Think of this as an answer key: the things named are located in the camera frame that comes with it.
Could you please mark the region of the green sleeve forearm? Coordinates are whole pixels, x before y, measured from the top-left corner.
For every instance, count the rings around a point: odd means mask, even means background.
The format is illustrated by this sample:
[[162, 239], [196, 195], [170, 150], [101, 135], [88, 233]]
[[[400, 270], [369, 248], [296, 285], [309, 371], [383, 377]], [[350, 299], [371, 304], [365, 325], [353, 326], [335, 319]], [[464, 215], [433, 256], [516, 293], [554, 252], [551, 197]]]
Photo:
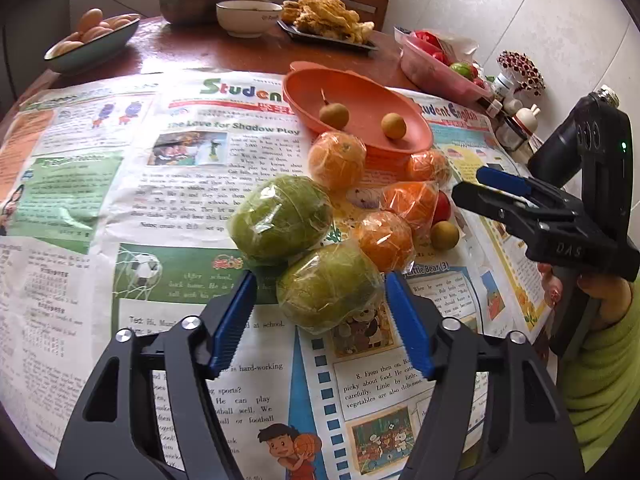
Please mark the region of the green sleeve forearm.
[[639, 282], [620, 322], [590, 330], [558, 378], [587, 470], [614, 443], [639, 402]]

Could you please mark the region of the right hand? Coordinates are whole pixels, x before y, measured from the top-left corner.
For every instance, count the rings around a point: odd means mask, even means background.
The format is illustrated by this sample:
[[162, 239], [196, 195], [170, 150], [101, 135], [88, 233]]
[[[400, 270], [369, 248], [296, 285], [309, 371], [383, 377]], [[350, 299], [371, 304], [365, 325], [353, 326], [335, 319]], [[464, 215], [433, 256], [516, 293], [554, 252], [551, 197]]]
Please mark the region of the right hand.
[[[555, 308], [562, 299], [563, 284], [554, 275], [550, 264], [538, 263], [544, 300]], [[600, 301], [600, 308], [591, 323], [592, 330], [604, 330], [626, 315], [634, 299], [634, 286], [618, 276], [582, 274], [577, 286], [591, 298]]]

